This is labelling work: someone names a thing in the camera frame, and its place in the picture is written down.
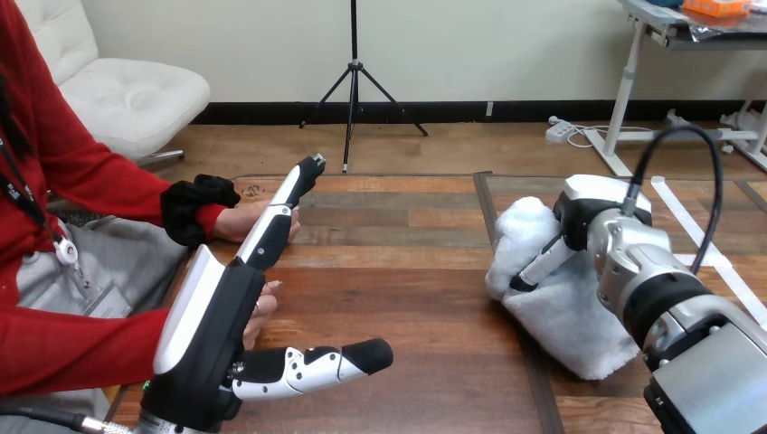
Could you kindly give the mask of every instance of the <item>robotic arm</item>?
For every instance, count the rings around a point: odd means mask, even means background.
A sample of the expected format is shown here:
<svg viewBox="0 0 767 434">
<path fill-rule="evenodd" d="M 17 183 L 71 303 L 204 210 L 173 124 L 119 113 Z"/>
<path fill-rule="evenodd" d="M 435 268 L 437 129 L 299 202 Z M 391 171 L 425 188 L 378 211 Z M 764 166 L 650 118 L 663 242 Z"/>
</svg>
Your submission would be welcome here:
<svg viewBox="0 0 767 434">
<path fill-rule="evenodd" d="M 291 347 L 243 350 L 242 333 L 265 283 L 262 273 L 285 249 L 293 209 L 324 169 L 319 155 L 296 165 L 228 265 L 207 246 L 199 247 L 160 336 L 155 377 L 145 389 L 137 428 L 85 418 L 80 432 L 219 432 L 242 401 L 296 396 L 392 364 L 392 349 L 382 339 L 305 353 Z"/>
<path fill-rule="evenodd" d="M 576 251 L 588 251 L 598 299 L 652 371 L 644 397 L 665 432 L 767 429 L 767 332 L 674 257 L 668 235 L 651 227 L 646 197 L 626 212 L 628 189 L 600 176 L 569 178 L 554 206 L 562 233 L 511 288 L 533 290 Z"/>
</svg>

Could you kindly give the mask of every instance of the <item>white leather chair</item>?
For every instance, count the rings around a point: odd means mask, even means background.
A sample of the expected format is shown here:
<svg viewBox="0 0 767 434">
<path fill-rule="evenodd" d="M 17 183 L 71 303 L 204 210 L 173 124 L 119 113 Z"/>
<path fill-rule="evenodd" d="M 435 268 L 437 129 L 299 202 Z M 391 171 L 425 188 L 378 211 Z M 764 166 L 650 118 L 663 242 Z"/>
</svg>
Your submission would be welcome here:
<svg viewBox="0 0 767 434">
<path fill-rule="evenodd" d="M 210 87 L 194 72 L 151 61 L 99 59 L 80 0 L 16 0 L 64 98 L 89 132 L 145 163 L 207 105 Z"/>
</svg>

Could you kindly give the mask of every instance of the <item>red sweater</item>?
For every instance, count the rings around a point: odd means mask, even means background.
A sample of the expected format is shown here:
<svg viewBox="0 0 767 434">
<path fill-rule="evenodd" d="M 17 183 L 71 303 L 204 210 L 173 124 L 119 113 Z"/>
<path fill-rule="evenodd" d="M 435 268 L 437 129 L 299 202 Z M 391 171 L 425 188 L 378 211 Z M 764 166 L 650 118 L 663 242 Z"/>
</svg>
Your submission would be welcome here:
<svg viewBox="0 0 767 434">
<path fill-rule="evenodd" d="M 14 0 L 0 0 L 0 76 L 13 119 L 32 148 L 15 162 L 43 209 L 50 188 L 92 212 L 161 224 L 160 193 L 169 183 L 94 141 L 53 82 Z M 0 137 L 7 144 L 1 128 Z M 4 158 L 0 173 L 19 183 Z M 197 214 L 209 234 L 222 209 L 207 206 Z M 48 221 L 56 227 L 54 216 Z M 34 251 L 53 251 L 50 237 L 3 193 L 0 396 L 148 379 L 167 311 L 106 320 L 17 307 L 16 274 L 22 256 Z"/>
</svg>

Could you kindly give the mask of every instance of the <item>white wall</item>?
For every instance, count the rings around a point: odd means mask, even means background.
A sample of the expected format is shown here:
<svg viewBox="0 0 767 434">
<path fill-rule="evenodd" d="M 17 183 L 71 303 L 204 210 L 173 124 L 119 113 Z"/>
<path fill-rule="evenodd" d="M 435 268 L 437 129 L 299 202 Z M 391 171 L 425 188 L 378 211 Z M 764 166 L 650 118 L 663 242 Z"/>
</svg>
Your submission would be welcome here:
<svg viewBox="0 0 767 434">
<path fill-rule="evenodd" d="M 197 71 L 214 101 L 316 101 L 351 54 L 348 0 L 83 3 L 103 57 Z M 403 101 L 614 99 L 632 33 L 614 0 L 359 0 L 358 19 L 360 60 Z M 762 52 L 646 40 L 634 98 L 763 99 L 765 76 Z"/>
</svg>

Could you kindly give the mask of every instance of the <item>lanyard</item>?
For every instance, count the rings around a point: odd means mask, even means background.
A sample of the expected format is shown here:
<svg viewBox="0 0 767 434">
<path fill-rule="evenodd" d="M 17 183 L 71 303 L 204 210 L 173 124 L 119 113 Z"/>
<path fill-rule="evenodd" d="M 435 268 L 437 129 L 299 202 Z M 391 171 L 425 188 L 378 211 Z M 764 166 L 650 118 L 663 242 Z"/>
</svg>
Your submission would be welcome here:
<svg viewBox="0 0 767 434">
<path fill-rule="evenodd" d="M 26 192 L 26 196 L 15 187 L 15 185 L 8 180 L 8 178 L 0 174 L 0 183 L 4 185 L 3 189 L 5 190 L 5 193 L 8 197 L 8 199 L 16 205 L 16 207 L 21 210 L 23 213 L 25 213 L 27 216 L 29 216 L 30 219 L 33 220 L 33 222 L 39 224 L 40 226 L 45 229 L 48 234 L 51 236 L 51 239 L 53 240 L 54 244 L 57 244 L 62 241 L 62 236 L 58 233 L 55 233 L 51 230 L 51 228 L 48 226 L 47 221 L 45 220 L 45 212 L 40 207 L 40 204 L 38 204 L 37 201 L 34 200 L 34 195 L 32 194 L 32 189 L 29 188 L 29 185 L 24 180 L 24 177 L 21 174 L 21 171 L 19 170 L 18 166 L 16 166 L 16 163 L 11 156 L 11 153 L 8 152 L 8 148 L 5 146 L 5 143 L 3 142 L 3 139 L 0 138 L 0 151 L 3 152 L 3 156 L 5 157 L 5 160 L 7 160 L 8 165 L 11 166 L 11 170 L 14 172 L 14 175 L 16 179 L 22 183 L 24 186 L 24 191 Z"/>
<path fill-rule="evenodd" d="M 48 225 L 48 222 L 45 220 L 45 212 L 43 211 L 43 208 L 41 208 L 40 204 L 34 200 L 32 189 L 29 188 L 29 184 L 24 180 L 21 171 L 18 166 L 16 166 L 13 156 L 11 156 L 8 148 L 5 147 L 2 138 L 0 138 L 0 152 L 3 153 L 5 160 L 8 161 L 8 165 L 11 166 L 11 170 L 14 172 L 16 179 L 24 185 L 24 191 L 26 192 L 26 196 L 24 196 L 24 194 L 15 187 L 14 183 L 9 181 L 5 175 L 0 174 L 0 183 L 5 185 L 3 189 L 5 190 L 6 196 L 19 210 L 28 215 L 33 222 L 36 222 L 48 232 L 48 235 L 51 236 L 51 240 L 53 241 L 53 247 L 56 249 L 56 258 L 58 258 L 59 262 L 65 266 L 73 268 L 80 277 L 82 277 L 80 264 L 77 263 L 77 248 L 74 246 L 74 243 L 65 240 Z"/>
</svg>

